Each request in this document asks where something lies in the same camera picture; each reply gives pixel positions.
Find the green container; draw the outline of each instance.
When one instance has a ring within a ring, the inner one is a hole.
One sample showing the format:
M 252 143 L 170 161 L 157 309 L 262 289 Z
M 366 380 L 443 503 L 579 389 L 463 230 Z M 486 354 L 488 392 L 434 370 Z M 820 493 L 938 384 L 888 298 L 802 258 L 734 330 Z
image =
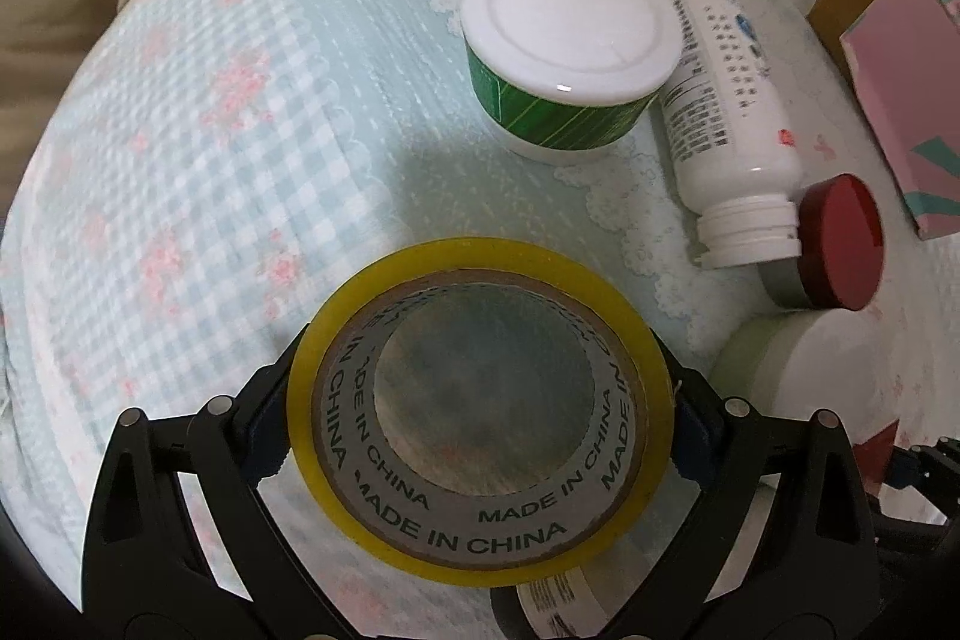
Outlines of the green container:
M 680 60 L 670 0 L 464 0 L 473 90 L 508 148 L 563 165 L 626 134 Z

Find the yellow tape ring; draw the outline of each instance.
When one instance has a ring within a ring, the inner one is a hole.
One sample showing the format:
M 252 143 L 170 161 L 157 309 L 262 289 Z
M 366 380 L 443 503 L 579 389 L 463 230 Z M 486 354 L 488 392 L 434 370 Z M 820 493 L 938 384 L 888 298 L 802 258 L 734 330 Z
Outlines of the yellow tape ring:
M 373 377 L 403 317 L 462 286 L 510 287 L 568 322 L 592 367 L 587 434 L 556 474 L 503 496 L 466 496 L 419 476 L 392 450 Z M 637 520 L 673 437 L 673 395 L 656 341 L 609 283 L 510 239 L 441 239 L 367 266 L 304 333 L 287 390 L 296 464 L 350 539 L 422 578 L 521 584 L 576 567 Z

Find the bottle label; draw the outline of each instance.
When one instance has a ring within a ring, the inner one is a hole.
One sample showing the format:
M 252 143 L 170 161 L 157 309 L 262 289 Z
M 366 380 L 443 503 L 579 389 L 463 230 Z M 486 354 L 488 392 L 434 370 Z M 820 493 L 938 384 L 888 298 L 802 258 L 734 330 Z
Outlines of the bottle label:
M 682 163 L 736 141 L 731 118 L 752 111 L 770 70 L 750 20 L 734 0 L 708 1 L 700 8 L 687 0 L 674 5 L 683 54 L 664 88 L 664 120 L 670 156 Z
M 537 637 L 593 637 L 610 619 L 579 567 L 520 584 L 517 595 Z

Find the red cap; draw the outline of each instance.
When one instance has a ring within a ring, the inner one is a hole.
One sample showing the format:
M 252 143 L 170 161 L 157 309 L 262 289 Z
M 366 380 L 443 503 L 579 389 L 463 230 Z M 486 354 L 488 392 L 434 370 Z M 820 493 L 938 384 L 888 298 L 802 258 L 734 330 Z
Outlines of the red cap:
M 810 188 L 799 212 L 797 271 L 811 304 L 862 310 L 883 276 L 883 227 L 870 189 L 838 175 Z

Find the green label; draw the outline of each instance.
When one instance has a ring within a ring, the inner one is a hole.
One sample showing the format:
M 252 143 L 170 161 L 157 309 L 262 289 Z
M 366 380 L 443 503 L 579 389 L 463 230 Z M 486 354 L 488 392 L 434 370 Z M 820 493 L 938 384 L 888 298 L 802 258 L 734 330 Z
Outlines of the green label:
M 626 134 L 656 91 L 611 107 L 574 107 L 530 95 L 493 73 L 467 45 L 470 80 L 481 106 L 498 124 L 542 148 L 588 150 Z

